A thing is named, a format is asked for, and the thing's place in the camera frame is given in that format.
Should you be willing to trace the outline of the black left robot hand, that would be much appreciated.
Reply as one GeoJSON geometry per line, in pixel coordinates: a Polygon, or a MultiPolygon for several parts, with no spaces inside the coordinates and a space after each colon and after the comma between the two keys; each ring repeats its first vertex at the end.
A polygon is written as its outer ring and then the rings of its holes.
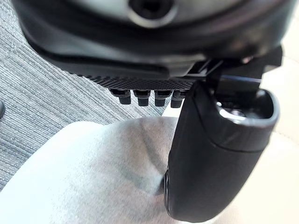
{"type": "Polygon", "coordinates": [[[279,118],[260,88],[281,65],[294,0],[14,0],[21,30],[49,63],[121,104],[171,98],[181,114],[164,173],[168,214],[201,223],[241,190],[279,118]]]}

